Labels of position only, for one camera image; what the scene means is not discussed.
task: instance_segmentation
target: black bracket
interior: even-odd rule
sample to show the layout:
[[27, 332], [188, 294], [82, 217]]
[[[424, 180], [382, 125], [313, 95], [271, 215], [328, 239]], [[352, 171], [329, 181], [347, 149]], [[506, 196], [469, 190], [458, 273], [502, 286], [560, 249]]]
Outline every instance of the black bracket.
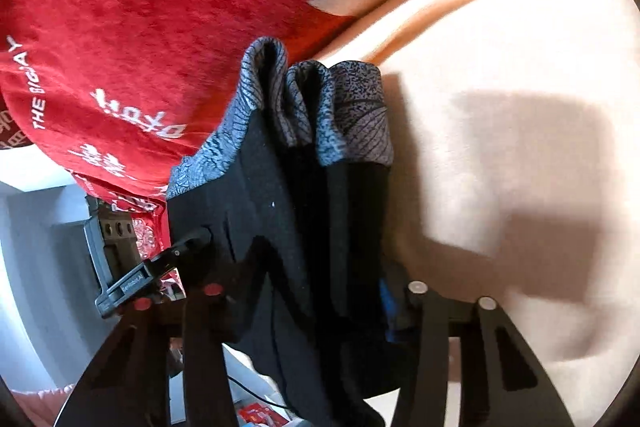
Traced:
[[450, 337], [460, 338], [460, 427], [573, 427], [540, 361], [494, 299], [447, 299], [414, 281], [406, 301], [400, 322], [414, 317], [417, 371], [400, 390], [393, 427], [444, 425]]
[[192, 255], [210, 241], [209, 230], [200, 227], [175, 245], [162, 250], [154, 258], [142, 261], [98, 295], [95, 306], [100, 315], [107, 318], [130, 299], [155, 289], [158, 279], [177, 266], [181, 255]]
[[[169, 425], [171, 337], [182, 338], [188, 425], [237, 427], [222, 344], [238, 341], [254, 315], [270, 247], [256, 238], [245, 260], [233, 263], [217, 256], [209, 242], [207, 229], [196, 230], [112, 286], [121, 289], [122, 295], [112, 295], [118, 296], [114, 305], [124, 302], [123, 316], [82, 374], [55, 427]], [[185, 299], [144, 307], [132, 301], [154, 277], [176, 265], [190, 274], [184, 277]], [[126, 283], [140, 273], [149, 279]]]

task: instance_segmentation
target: red blanket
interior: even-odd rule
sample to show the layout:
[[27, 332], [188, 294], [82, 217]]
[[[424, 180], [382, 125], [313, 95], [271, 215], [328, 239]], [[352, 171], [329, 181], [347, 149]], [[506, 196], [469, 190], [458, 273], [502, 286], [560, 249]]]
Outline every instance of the red blanket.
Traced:
[[0, 90], [89, 193], [148, 212], [167, 247], [170, 168], [221, 120], [244, 49], [310, 57], [383, 0], [0, 0]]

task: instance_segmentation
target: black cable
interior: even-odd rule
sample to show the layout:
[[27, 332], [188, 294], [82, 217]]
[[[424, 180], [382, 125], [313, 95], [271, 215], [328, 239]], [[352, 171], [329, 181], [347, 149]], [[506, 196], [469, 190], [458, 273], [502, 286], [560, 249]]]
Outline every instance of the black cable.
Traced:
[[255, 396], [258, 400], [263, 401], [265, 404], [267, 405], [272, 405], [273, 407], [280, 407], [281, 409], [286, 409], [287, 411], [290, 411], [291, 409], [289, 407], [287, 407], [286, 405], [280, 405], [279, 403], [273, 403], [270, 402], [269, 400], [265, 400], [263, 397], [259, 396], [258, 394], [254, 393], [251, 389], [249, 389], [248, 387], [245, 387], [243, 384], [241, 384], [240, 382], [238, 382], [238, 380], [236, 380], [234, 377], [230, 377], [229, 375], [226, 376], [229, 380], [231, 380], [233, 383], [239, 385], [240, 387], [242, 387], [245, 391], [247, 391], [247, 393], [252, 394], [253, 396]]

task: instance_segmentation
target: peach blanket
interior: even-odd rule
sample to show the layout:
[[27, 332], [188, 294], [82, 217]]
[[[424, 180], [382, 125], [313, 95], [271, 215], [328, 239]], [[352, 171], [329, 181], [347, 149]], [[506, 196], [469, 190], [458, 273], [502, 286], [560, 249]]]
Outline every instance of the peach blanket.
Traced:
[[390, 0], [317, 57], [382, 71], [386, 252], [497, 298], [579, 427], [640, 351], [639, 44], [632, 0]]

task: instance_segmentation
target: black cloth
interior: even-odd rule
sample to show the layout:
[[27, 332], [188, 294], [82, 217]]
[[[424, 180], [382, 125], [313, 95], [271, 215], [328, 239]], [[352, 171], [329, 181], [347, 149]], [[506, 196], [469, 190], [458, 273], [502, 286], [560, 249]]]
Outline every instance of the black cloth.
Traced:
[[235, 262], [255, 237], [270, 244], [254, 320], [234, 347], [319, 427], [382, 427], [362, 399], [398, 388], [404, 374], [380, 299], [385, 111], [370, 64], [287, 70], [283, 46], [259, 39], [220, 129], [168, 191], [174, 240], [208, 226]]

